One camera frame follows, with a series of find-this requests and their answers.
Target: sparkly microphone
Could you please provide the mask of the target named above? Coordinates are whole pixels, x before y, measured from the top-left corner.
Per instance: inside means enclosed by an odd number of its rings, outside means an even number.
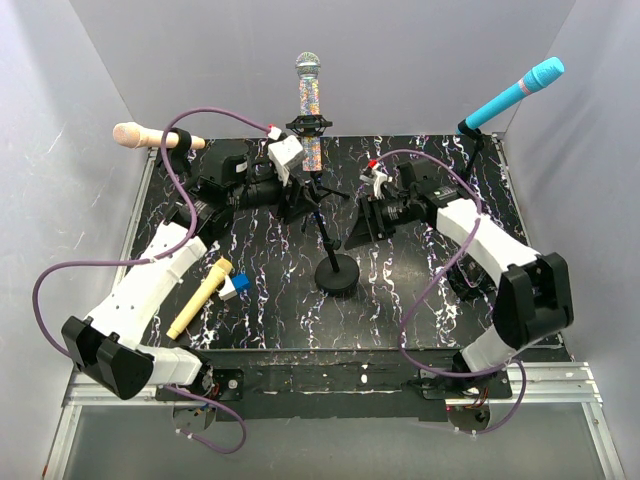
[[[318,99],[318,72],[320,59],[317,55],[304,52],[296,59],[296,70],[300,77],[300,115],[320,115]],[[306,172],[322,170],[322,154],[318,137],[302,137],[305,159],[302,169]]]

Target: microphone grille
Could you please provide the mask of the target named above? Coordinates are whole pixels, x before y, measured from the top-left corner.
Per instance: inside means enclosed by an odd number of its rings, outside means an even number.
[[[320,71],[320,59],[315,53],[304,52],[296,59],[298,75],[318,75]]]
[[[558,57],[547,58],[540,65],[536,65],[523,77],[527,88],[533,92],[542,90],[555,82],[564,73],[564,65]]]

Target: stand base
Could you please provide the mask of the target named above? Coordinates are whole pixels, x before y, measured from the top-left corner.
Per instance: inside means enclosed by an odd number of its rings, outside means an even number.
[[[334,272],[329,257],[322,260],[316,268],[316,285],[329,295],[343,295],[355,289],[360,278],[358,263],[348,255],[336,253],[336,260],[340,267]]]

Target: blue block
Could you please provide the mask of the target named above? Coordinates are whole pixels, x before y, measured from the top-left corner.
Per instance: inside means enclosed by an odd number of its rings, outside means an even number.
[[[249,278],[244,273],[233,277],[231,283],[233,283],[233,288],[235,288],[238,293],[248,290],[251,286]]]

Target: gray wall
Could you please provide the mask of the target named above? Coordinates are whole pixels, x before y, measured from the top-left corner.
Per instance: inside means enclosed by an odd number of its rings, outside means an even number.
[[[569,262],[567,343],[593,367],[629,478],[640,477],[638,7],[578,0],[549,52],[564,77],[522,103],[506,136],[533,244]]]
[[[318,54],[332,135],[451,133],[544,59],[574,0],[71,0],[133,118],[226,107],[298,114],[296,56]],[[487,124],[504,131],[513,111]],[[208,137],[256,135],[200,116]]]
[[[0,64],[0,477],[35,479],[71,362],[36,326],[33,282],[56,262],[120,254],[142,160],[110,138],[130,115],[66,0],[0,0]],[[57,338],[113,276],[50,277],[41,300]]]

